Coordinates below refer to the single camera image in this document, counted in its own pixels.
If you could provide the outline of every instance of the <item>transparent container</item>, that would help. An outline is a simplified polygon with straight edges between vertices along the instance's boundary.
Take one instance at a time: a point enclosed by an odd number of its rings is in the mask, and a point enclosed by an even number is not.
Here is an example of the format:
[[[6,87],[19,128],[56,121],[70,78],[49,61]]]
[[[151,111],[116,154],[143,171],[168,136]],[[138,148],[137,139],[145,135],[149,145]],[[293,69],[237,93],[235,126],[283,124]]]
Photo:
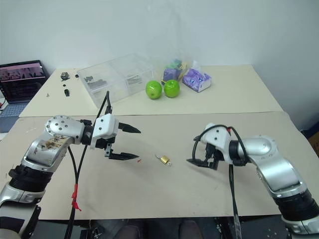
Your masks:
[[[99,108],[107,91],[111,102],[116,102],[145,90],[154,79],[154,69],[141,56],[131,54],[81,69],[78,75]]]

